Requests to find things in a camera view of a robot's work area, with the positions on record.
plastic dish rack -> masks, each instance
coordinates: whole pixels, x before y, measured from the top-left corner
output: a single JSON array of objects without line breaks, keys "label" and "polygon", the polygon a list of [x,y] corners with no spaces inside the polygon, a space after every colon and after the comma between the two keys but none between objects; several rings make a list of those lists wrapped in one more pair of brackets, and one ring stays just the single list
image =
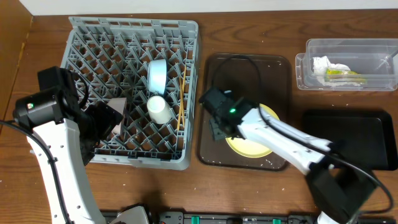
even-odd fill
[{"label": "plastic dish rack", "polygon": [[[127,98],[122,133],[110,134],[95,149],[92,162],[184,170],[190,164],[200,36],[193,21],[69,17],[70,32],[62,67],[82,74],[90,88],[87,105]],[[164,98],[172,119],[163,125],[149,118],[147,70],[167,59]],[[178,79],[187,66],[183,93],[185,128],[177,119]],[[80,98],[84,84],[76,80]]]}]

brown tray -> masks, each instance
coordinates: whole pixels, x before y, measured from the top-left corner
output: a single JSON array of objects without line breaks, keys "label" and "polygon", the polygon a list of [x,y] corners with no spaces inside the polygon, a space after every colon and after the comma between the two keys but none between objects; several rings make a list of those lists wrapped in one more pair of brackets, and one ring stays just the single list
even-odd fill
[{"label": "brown tray", "polygon": [[[217,66],[235,54],[214,54],[206,61],[206,90],[211,85],[213,71]],[[273,55],[245,55],[259,67],[265,91],[258,89],[256,69],[248,60],[231,59],[220,69],[215,86],[222,90],[232,90],[235,98],[241,96],[269,106],[279,119],[288,122],[291,97],[291,67],[286,58]],[[275,153],[260,158],[247,158],[234,152],[225,140],[214,141],[211,136],[207,111],[201,109],[201,126],[199,127],[199,160],[211,166],[237,167],[247,169],[280,171],[286,168],[287,162]]]}]

chopstick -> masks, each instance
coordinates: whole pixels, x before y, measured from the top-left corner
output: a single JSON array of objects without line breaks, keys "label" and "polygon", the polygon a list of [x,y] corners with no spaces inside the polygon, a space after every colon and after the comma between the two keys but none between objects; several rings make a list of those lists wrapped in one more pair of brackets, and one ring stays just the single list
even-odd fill
[{"label": "chopstick", "polygon": [[183,93],[184,93],[184,88],[185,88],[185,75],[187,74],[187,65],[185,65],[184,68],[184,76],[182,78],[182,83],[181,79],[178,79],[178,82],[180,84],[180,111],[178,112],[178,121],[177,121],[177,131],[180,130],[180,120],[182,118],[182,126],[185,128],[185,117],[184,117],[184,99],[183,99]]}]

wooden surface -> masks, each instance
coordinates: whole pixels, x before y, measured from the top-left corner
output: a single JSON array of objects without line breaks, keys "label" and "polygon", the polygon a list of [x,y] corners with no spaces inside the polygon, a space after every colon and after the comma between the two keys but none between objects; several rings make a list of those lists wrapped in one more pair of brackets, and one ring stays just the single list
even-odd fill
[{"label": "wooden surface", "polygon": [[30,13],[18,0],[2,0],[0,7],[0,119],[4,119],[16,77],[22,43],[30,27]]},{"label": "wooden surface", "polygon": [[[310,38],[398,37],[398,10],[290,11],[216,14],[138,14],[124,17],[197,21],[202,37],[197,96],[203,93],[205,60],[215,52],[275,54],[294,68],[295,55],[305,51]],[[7,119],[15,101],[39,90],[36,72],[60,65],[71,26],[66,16],[35,17],[21,68],[12,91]],[[299,125],[307,108],[383,108],[398,133],[398,91],[300,91],[292,74],[292,118]],[[195,107],[199,114],[200,107]],[[201,164],[195,151],[187,170],[137,169],[129,166],[89,164],[86,172],[100,209],[117,210],[145,202],[156,209],[184,208],[189,212],[288,214],[318,212],[303,175],[290,166],[283,172],[227,169]],[[49,223],[50,209],[36,158],[26,138],[15,131],[0,136],[0,222]],[[398,198],[398,172],[376,172]],[[365,209],[387,206],[380,190]],[[398,207],[389,216],[398,218]]]}]

white cup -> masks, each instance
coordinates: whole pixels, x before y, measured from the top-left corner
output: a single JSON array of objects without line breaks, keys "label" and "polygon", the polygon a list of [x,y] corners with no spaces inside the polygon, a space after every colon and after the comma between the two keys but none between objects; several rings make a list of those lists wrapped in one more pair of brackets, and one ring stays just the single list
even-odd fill
[{"label": "white cup", "polygon": [[167,62],[165,59],[153,60],[148,66],[148,90],[160,95],[164,94],[167,77]]},{"label": "white cup", "polygon": [[150,118],[157,124],[164,124],[172,119],[170,106],[161,96],[153,96],[147,102]]}]

